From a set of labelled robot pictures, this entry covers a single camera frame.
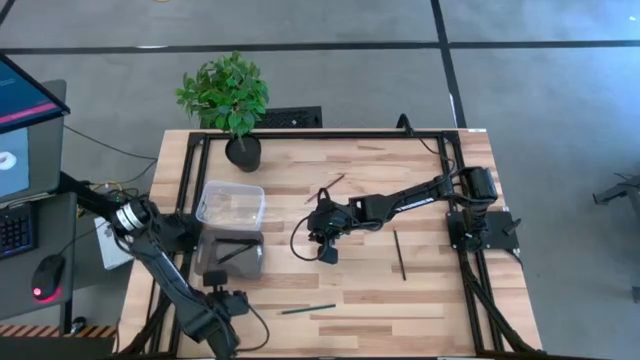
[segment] green leaves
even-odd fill
[[[242,119],[240,118],[240,116],[238,116],[238,114],[236,113],[231,113],[229,115],[229,126],[233,129],[233,128],[237,128],[238,125],[240,125],[240,121]]]
[[[236,86],[236,85],[238,85],[238,83],[236,82],[235,78],[230,77],[230,78],[227,79],[227,86],[228,87],[233,87],[233,86]]]
[[[227,115],[231,111],[231,106],[218,106],[218,113],[220,115]]]
[[[269,103],[260,69],[237,51],[204,63],[193,78],[185,73],[182,86],[175,90],[177,103],[189,116],[196,113],[203,126],[236,136],[251,132]]]

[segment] stick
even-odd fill
[[[402,261],[402,253],[400,252],[400,243],[398,242],[398,232],[396,231],[396,229],[393,229],[393,237],[396,239],[396,250],[398,250],[398,259],[400,260],[402,280],[407,281],[407,274],[404,272],[404,262]]]
[[[333,185],[335,185],[338,181],[342,180],[342,178],[344,177],[345,174],[340,175],[340,177],[338,177],[337,179],[333,180],[329,185],[325,186],[325,189],[329,189],[330,187],[332,187]],[[307,199],[307,201],[305,201],[305,204],[308,204],[311,202],[311,200],[313,200],[314,197],[318,196],[318,193],[316,192],[315,194],[311,195],[310,198]]]
[[[291,309],[291,310],[285,310],[281,312],[280,315],[289,315],[289,314],[297,314],[297,313],[307,312],[307,311],[331,309],[334,307],[336,307],[336,304],[312,306],[312,307],[302,308],[302,309]]]

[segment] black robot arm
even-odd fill
[[[110,222],[118,247],[142,262],[175,306],[182,331],[196,342],[207,341],[216,359],[235,357],[239,339],[231,326],[231,317],[251,309],[246,294],[240,291],[230,294],[219,286],[206,295],[194,289],[163,248],[198,236],[198,223],[180,214],[161,215],[155,204],[147,200],[125,204],[112,214]],[[146,333],[138,334],[121,355],[135,354],[148,339]]]
[[[460,186],[467,189],[470,196],[454,191],[452,177],[460,178]],[[436,176],[433,180],[398,191],[391,195],[367,195],[349,198],[348,205],[331,200],[326,189],[318,193],[318,205],[308,220],[309,240],[320,244],[316,258],[329,264],[338,262],[336,239],[353,230],[376,231],[393,219],[396,214],[430,204],[434,201],[453,201],[463,208],[465,219],[465,243],[469,250],[482,245],[485,233],[485,213],[489,205],[498,198],[491,171],[487,168],[468,167],[455,174]]]

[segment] wooden tabletop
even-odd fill
[[[491,168],[500,194],[493,209],[501,209],[504,199],[487,133],[459,132],[466,165]],[[188,136],[186,130],[167,131],[162,142],[151,199],[164,213],[175,210]],[[380,231],[356,231],[341,237],[336,244],[340,262],[334,266],[298,260],[288,245],[293,227],[315,208],[315,202],[305,205],[305,200],[340,174],[346,176],[330,193],[333,200],[347,203],[352,196],[390,194],[431,180],[442,173],[438,156],[413,139],[263,140],[260,168],[243,173],[226,159],[225,144],[211,143],[206,180],[257,185],[266,194],[264,274],[259,281],[230,279],[227,286],[246,291],[271,330],[269,343],[247,356],[474,354],[458,259],[449,247],[445,202],[399,214]],[[435,141],[427,140],[427,144],[437,149]],[[188,209],[198,155],[199,147],[190,177]],[[306,240],[305,228],[295,236],[295,247],[301,255],[311,257],[317,245]],[[407,281],[400,274],[394,228]],[[504,251],[485,251],[485,256],[496,305],[522,338],[539,348],[520,265]],[[190,282],[202,289],[199,276],[192,273]],[[151,276],[136,261],[120,321],[121,347],[145,323],[149,301],[155,301],[149,299],[151,286]],[[324,304],[337,306],[279,315],[285,309]],[[485,347],[491,349],[486,313],[478,307]],[[258,345],[264,339],[264,329],[253,315],[234,318],[233,326],[241,347]],[[161,350],[168,344],[169,328],[164,327]],[[178,355],[205,357],[212,352],[206,342],[196,344],[183,335]]]

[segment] monitor screen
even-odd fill
[[[66,115],[69,108],[0,55],[0,134]]]

